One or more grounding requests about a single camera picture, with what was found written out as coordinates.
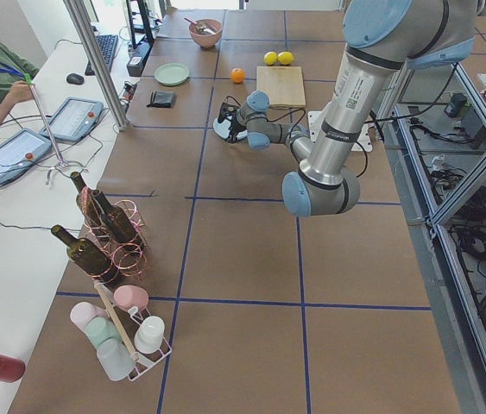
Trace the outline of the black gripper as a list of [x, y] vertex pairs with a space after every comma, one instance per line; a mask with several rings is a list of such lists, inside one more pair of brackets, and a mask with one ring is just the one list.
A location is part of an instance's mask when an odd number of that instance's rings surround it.
[[220, 105], [218, 125], [229, 134], [229, 142], [237, 141], [237, 134], [243, 132], [243, 125], [237, 120], [241, 104], [233, 97], [227, 97]]

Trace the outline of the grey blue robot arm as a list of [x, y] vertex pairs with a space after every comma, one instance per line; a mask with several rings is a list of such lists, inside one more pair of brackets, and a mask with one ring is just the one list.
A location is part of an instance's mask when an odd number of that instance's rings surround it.
[[253, 149], [288, 147], [299, 162], [282, 181], [282, 197], [295, 216], [344, 213], [360, 197], [356, 175], [344, 165], [387, 79], [403, 66], [444, 66], [472, 51], [475, 1], [354, 1], [344, 17], [346, 42], [331, 101], [315, 139], [300, 126], [271, 122], [268, 95], [254, 91], [242, 105], [220, 107], [225, 140], [246, 135]]

